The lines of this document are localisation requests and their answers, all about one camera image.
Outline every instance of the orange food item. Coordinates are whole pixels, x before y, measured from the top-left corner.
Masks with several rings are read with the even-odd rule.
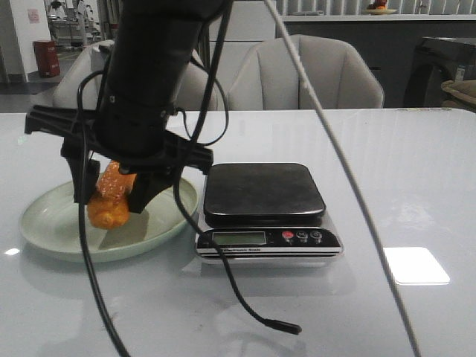
[[[109,163],[88,202],[88,217],[94,227],[113,229],[129,220],[127,195],[132,190],[135,176],[119,173],[118,162]]]

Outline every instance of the chair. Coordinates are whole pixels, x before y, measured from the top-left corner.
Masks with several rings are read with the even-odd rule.
[[[384,92],[350,44],[293,35],[311,84],[325,109],[381,108]],[[228,92],[231,110],[311,109],[283,39],[255,45]]]
[[[88,74],[100,70],[104,67],[106,56],[100,51],[99,46],[109,47],[113,45],[112,40],[94,43],[83,49],[83,52],[76,58],[68,73],[63,77],[53,93],[53,106],[60,108],[76,108],[77,87]],[[198,54],[194,51],[193,56],[201,63]],[[178,92],[176,105],[185,110],[200,110],[203,92],[207,83],[208,75],[203,70],[189,64],[182,80],[180,91]],[[101,76],[95,77],[86,85],[83,91],[83,107],[85,109],[95,109],[97,94],[99,93]],[[210,99],[209,110],[216,110],[218,98],[213,90]]]

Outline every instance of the white table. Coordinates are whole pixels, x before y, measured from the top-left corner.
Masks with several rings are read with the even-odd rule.
[[[451,278],[399,286],[424,356],[476,350],[476,117],[460,110],[335,110],[329,121],[386,247],[427,248]],[[24,115],[0,115],[0,348],[3,356],[116,356],[80,263],[44,256],[19,233],[22,211],[70,180],[61,138],[23,134]],[[222,127],[210,113],[203,140]],[[170,121],[182,132],[180,120]],[[235,112],[215,162],[299,162],[312,172],[345,255],[323,268],[235,269],[264,317],[300,324],[299,336],[258,324],[221,268],[194,256],[193,233],[97,264],[109,311],[133,356],[412,356],[358,205],[315,114]],[[203,178],[185,173],[199,187]],[[18,254],[4,252],[19,249]]]

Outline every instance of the white cable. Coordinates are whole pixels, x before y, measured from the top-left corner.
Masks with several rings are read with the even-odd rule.
[[[283,19],[281,18],[280,14],[277,12],[276,7],[274,6],[274,3],[271,0],[263,0],[263,1],[266,4],[266,7],[268,8],[274,21],[276,22],[276,26],[278,27],[281,33],[281,36],[283,37],[284,44],[286,45],[286,48],[289,52],[289,56],[291,57],[291,60],[296,68],[299,79],[303,82],[303,87],[308,91],[309,96],[311,97],[314,110],[319,118],[319,121],[321,122],[322,127],[324,128],[324,131],[326,132],[327,137],[329,138],[332,144],[332,147],[334,148],[335,154],[338,156],[338,159],[341,162],[341,165],[342,165],[342,168],[344,169],[347,180],[349,181],[352,191],[356,197],[358,206],[361,209],[362,215],[364,216],[370,235],[373,239],[373,243],[376,247],[377,254],[379,255],[380,263],[384,270],[385,277],[387,278],[387,283],[393,294],[393,299],[395,300],[395,303],[399,310],[400,317],[405,326],[405,331],[407,333],[408,340],[410,341],[410,345],[413,350],[414,356],[422,357],[422,354],[419,351],[418,341],[416,340],[417,337],[415,335],[413,327],[411,326],[410,318],[408,317],[408,313],[403,303],[403,299],[400,296],[399,290],[393,280],[392,272],[390,270],[390,266],[388,265],[388,261],[385,256],[382,241],[379,238],[379,234],[377,233],[376,226],[373,223],[373,220],[370,216],[370,211],[367,207],[367,204],[365,203],[364,197],[361,194],[360,188],[357,185],[357,181],[352,173],[352,170],[350,169],[350,165],[348,164],[345,158],[344,151],[342,150],[341,146],[338,143],[337,138],[334,136],[334,133],[332,132],[330,128],[330,125],[326,119],[326,115],[324,114],[322,105],[319,102],[318,96],[316,95],[314,88],[312,87],[311,81],[307,77],[306,70],[304,69],[303,64],[300,61],[298,50],[296,50],[296,47],[294,46],[294,43],[291,40],[291,37],[286,29],[286,26],[284,25]]]

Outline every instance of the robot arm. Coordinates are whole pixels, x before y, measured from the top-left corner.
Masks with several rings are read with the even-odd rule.
[[[232,0],[148,0],[123,2],[120,26],[97,111],[83,111],[89,149],[120,162],[123,173],[137,173],[129,209],[140,213],[172,185],[188,140],[166,130],[176,113],[175,100],[192,51],[211,21]],[[79,201],[81,125],[74,109],[34,106],[25,132],[47,132],[65,138],[66,158]],[[205,174],[213,154],[199,144],[187,165]],[[87,167],[86,199],[94,192],[99,163]]]

